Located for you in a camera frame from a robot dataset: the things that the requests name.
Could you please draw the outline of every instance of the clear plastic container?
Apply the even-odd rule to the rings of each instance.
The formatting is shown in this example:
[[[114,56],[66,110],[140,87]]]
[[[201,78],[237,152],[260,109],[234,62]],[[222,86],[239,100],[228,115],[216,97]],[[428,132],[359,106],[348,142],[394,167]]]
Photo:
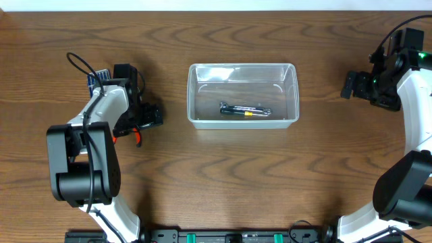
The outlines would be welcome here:
[[[268,117],[225,115],[220,103],[272,110]],[[296,69],[289,63],[193,64],[188,119],[197,129],[287,128],[298,119]]]

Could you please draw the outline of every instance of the wooden table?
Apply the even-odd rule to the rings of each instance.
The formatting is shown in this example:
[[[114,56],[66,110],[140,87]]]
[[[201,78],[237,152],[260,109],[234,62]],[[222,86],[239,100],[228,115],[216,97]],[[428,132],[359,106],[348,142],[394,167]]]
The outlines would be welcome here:
[[[414,12],[5,13],[0,19],[0,241],[62,242],[70,229],[98,229],[50,190],[45,132],[88,101],[85,77],[131,63],[163,126],[116,145],[121,193],[153,225],[183,229],[288,228],[354,212],[402,156],[404,120],[340,98],[349,70]],[[425,31],[432,51],[432,21]],[[287,130],[195,130],[186,117],[193,63],[293,63],[300,119]],[[432,231],[411,231],[432,242]]]

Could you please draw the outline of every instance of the blue object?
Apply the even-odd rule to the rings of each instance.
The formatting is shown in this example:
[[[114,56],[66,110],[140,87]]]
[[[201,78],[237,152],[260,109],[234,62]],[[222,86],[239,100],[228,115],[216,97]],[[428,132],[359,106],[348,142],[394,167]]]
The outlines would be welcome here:
[[[101,81],[111,79],[111,73],[108,69],[96,71],[96,75],[99,77]],[[90,98],[93,97],[93,88],[95,87],[96,79],[93,74],[87,75],[87,87],[88,92],[90,93]]]

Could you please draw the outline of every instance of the wooden tabletop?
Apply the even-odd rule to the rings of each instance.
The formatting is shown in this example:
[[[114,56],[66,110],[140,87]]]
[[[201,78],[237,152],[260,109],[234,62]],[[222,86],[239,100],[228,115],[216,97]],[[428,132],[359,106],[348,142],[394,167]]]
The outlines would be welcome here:
[[[0,19],[0,242],[62,242],[98,229],[56,201],[45,133],[88,102],[85,76],[131,63],[164,124],[119,138],[121,193],[145,222],[183,229],[287,229],[321,225],[372,199],[375,182],[404,153],[402,112],[340,98],[350,70],[419,12],[4,13]],[[432,51],[432,21],[425,31]],[[300,119],[287,130],[196,130],[186,115],[193,63],[293,63]],[[410,231],[432,242],[431,228]]]

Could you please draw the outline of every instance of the white object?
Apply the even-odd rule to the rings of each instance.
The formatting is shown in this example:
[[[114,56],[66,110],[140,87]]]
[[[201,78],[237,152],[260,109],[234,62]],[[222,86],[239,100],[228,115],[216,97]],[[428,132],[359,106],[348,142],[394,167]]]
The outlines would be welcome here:
[[[103,87],[105,90],[105,95],[96,104],[88,124],[93,122],[108,122],[109,129],[112,131],[115,124],[117,123],[119,117],[128,110],[129,100],[128,94],[124,87],[117,85],[109,85]],[[101,88],[95,88],[93,90],[93,97],[87,103],[87,105],[81,110],[81,112],[68,123],[72,126],[82,126],[82,120],[84,119],[84,112],[87,111],[88,107],[96,100],[100,95]]]
[[[405,121],[405,154],[432,151],[432,71],[408,70],[398,82]]]
[[[220,102],[264,107],[268,117],[223,115]],[[188,78],[188,119],[198,129],[287,128],[299,117],[296,69],[288,63],[194,64]]]
[[[399,230],[410,230],[408,224],[397,221],[384,221],[379,219],[378,212],[373,208],[373,203],[370,202],[355,213],[342,216],[337,223],[337,238],[345,243],[357,242],[371,236],[375,233],[383,231],[388,227],[394,226]],[[384,237],[388,234],[375,238],[373,240]]]
[[[428,0],[1,0],[5,11],[432,10]]]
[[[83,205],[80,209],[85,212],[87,205]],[[133,242],[138,239],[140,218],[131,212],[120,194],[113,197],[110,205],[104,205],[103,203],[93,204],[89,214],[107,234],[108,242],[121,243],[120,239],[108,228],[105,222],[92,211],[100,211],[126,242]]]

